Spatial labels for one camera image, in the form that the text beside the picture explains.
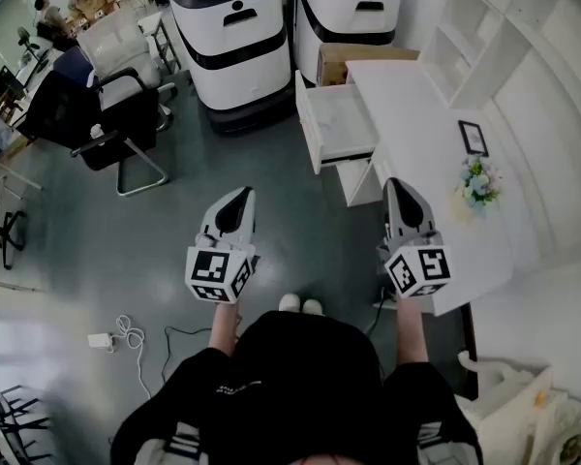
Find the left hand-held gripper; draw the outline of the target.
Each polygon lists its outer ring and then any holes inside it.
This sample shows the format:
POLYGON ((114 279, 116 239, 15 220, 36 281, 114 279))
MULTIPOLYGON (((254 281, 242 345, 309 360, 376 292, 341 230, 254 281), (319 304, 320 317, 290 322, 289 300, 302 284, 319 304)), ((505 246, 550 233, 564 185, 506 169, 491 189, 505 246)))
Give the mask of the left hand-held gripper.
POLYGON ((255 222, 253 188, 232 190, 206 210, 196 244, 187 251, 185 284, 195 299, 238 302, 259 258, 250 243, 255 222))

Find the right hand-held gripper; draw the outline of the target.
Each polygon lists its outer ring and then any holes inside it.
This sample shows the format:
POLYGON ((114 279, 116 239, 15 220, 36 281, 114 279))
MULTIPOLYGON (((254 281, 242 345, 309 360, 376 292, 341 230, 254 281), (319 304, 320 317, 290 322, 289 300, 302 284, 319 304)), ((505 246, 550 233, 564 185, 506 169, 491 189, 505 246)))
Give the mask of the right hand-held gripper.
POLYGON ((430 204, 413 186, 396 177, 383 186, 384 221, 389 237, 378 250, 384 272, 398 298, 430 296, 452 281, 450 248, 435 231, 430 204))

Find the white drawer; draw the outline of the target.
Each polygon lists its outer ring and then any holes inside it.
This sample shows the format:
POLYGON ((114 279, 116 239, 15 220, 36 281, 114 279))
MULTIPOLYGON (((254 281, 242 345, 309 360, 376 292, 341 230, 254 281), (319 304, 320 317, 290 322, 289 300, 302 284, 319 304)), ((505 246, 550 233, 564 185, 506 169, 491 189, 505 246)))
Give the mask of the white drawer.
POLYGON ((314 173, 369 159, 379 135, 357 85, 309 88, 300 72, 294 80, 296 109, 314 173))

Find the person's right forearm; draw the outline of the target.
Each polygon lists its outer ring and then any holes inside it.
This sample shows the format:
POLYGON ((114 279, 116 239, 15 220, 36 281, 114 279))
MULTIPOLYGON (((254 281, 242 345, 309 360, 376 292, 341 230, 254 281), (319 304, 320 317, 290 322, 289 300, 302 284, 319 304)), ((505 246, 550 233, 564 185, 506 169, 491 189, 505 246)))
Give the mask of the person's right forearm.
POLYGON ((419 304, 408 298, 397 300, 396 362, 398 365, 429 361, 419 304))

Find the large white delivery robot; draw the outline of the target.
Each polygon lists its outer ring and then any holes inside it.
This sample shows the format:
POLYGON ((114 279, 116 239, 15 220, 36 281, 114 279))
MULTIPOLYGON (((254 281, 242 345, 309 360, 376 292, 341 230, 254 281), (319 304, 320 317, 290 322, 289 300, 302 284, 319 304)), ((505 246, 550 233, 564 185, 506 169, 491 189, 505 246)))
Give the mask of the large white delivery robot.
POLYGON ((239 132, 291 113, 293 78, 282 0, 169 0, 203 111, 239 132))

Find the brown cardboard box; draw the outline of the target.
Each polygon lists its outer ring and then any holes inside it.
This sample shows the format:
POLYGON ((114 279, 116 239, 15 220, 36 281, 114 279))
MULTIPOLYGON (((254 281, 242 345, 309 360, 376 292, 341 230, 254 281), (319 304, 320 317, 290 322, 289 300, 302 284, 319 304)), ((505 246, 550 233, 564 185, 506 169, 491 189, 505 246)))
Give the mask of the brown cardboard box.
POLYGON ((394 46, 358 44, 322 44, 317 67, 317 86, 344 84, 348 61, 359 60, 416 60, 419 51, 394 46))

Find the white shelf cabinet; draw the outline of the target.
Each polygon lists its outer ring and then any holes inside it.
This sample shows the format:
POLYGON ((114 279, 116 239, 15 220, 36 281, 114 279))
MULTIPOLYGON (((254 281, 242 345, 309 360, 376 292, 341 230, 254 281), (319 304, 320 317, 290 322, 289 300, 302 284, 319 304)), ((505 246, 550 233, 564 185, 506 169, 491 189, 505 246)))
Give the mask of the white shelf cabinet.
POLYGON ((420 60, 478 114, 516 261, 581 250, 581 0, 444 0, 420 60))

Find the white mesh chair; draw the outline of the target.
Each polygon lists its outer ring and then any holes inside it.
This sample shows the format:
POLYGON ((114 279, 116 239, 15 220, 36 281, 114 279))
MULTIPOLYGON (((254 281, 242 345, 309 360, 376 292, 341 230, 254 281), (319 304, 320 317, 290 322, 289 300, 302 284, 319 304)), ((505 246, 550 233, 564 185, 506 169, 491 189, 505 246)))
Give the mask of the white mesh chair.
MULTIPOLYGON (((173 82, 162 85, 161 73, 150 53, 149 44, 138 26, 136 18, 128 11, 115 11, 96 21, 88 30, 77 35, 77 41, 91 63, 98 80, 109 78, 124 69, 134 69, 140 82, 159 94, 178 94, 173 82)), ((105 86, 99 93, 102 109, 142 91, 137 79, 121 77, 105 86)))

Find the small white delivery robot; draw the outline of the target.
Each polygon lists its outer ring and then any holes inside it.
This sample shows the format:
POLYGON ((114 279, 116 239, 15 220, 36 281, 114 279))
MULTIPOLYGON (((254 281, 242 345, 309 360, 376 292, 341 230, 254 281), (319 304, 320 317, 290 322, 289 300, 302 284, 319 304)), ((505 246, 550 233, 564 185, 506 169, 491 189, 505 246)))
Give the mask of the small white delivery robot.
POLYGON ((321 45, 390 46, 400 4, 401 0, 289 0, 296 68, 315 84, 321 45))

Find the white bag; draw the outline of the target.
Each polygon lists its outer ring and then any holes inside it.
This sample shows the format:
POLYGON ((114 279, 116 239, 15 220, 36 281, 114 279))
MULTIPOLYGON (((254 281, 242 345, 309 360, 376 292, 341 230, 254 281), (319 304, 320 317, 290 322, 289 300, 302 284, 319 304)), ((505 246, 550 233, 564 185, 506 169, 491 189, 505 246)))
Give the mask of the white bag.
POLYGON ((500 361, 458 361, 476 375, 478 397, 458 396, 485 465, 581 465, 581 401, 553 387, 550 366, 534 373, 500 361))

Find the blue office chair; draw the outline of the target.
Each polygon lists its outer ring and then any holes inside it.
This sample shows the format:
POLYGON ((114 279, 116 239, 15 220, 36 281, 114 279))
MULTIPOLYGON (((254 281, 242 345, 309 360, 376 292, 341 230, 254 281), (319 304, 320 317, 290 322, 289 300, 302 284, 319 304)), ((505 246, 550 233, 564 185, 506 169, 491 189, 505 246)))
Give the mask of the blue office chair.
POLYGON ((69 48, 56 58, 52 70, 86 87, 90 87, 95 78, 94 68, 79 46, 69 48))

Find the black monitor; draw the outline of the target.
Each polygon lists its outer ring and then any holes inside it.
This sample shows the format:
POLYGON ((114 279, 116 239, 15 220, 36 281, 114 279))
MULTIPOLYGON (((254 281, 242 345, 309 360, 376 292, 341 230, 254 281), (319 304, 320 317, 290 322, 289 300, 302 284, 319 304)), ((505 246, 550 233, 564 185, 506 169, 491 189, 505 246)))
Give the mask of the black monitor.
POLYGON ((0 69, 0 97, 8 94, 16 100, 25 97, 26 92, 23 84, 15 77, 7 66, 0 69))

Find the standing fan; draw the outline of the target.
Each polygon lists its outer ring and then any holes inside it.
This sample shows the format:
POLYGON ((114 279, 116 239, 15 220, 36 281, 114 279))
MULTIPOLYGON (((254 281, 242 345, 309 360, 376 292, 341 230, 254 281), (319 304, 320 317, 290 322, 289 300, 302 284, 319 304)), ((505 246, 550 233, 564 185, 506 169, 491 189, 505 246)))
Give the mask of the standing fan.
POLYGON ((38 64, 43 62, 37 51, 40 50, 40 46, 33 43, 30 39, 30 33, 22 26, 17 28, 18 44, 24 46, 30 55, 37 61, 38 64))

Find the black metal rack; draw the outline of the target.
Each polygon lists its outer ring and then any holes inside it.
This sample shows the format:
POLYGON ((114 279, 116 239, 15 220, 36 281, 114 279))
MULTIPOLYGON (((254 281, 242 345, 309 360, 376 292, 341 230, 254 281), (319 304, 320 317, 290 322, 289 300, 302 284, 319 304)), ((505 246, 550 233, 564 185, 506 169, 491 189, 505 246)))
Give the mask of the black metal rack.
POLYGON ((42 400, 23 385, 0 389, 0 465, 56 465, 42 400))

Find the black picture frame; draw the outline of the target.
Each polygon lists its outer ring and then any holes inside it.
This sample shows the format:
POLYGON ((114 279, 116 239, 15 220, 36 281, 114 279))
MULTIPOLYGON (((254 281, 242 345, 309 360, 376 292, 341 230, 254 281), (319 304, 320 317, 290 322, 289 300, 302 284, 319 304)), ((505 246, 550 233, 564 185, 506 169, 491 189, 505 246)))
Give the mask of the black picture frame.
POLYGON ((467 154, 487 158, 489 152, 481 127, 464 120, 459 120, 458 126, 467 154))

